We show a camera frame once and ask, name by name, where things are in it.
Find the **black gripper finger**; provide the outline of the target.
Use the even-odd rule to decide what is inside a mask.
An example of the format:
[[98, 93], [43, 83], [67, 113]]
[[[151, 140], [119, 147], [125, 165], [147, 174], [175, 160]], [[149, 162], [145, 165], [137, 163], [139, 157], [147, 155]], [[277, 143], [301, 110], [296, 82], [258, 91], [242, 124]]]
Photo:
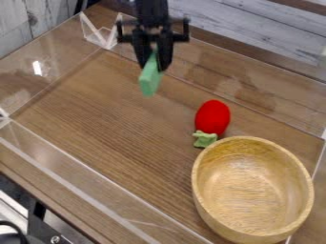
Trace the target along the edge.
[[169, 69], [174, 57], [174, 33], [170, 30], [163, 30], [159, 33], [157, 40], [158, 47], [158, 67], [161, 71]]
[[142, 29], [133, 30], [133, 47], [138, 59], [141, 68], [143, 68], [149, 62], [153, 48], [150, 45], [150, 36]]

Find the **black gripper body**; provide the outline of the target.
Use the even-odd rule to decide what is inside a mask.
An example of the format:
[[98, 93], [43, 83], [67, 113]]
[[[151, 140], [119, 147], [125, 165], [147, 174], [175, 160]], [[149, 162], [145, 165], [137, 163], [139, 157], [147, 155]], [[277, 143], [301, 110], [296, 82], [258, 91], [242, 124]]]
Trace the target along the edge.
[[131, 43], [137, 35], [145, 37], [147, 41], [155, 42], [159, 34], [167, 33], [173, 29], [174, 23], [183, 25], [183, 33], [173, 33], [173, 41], [190, 41], [190, 19], [170, 16], [169, 0], [135, 0], [134, 9], [137, 18], [117, 22], [121, 43]]

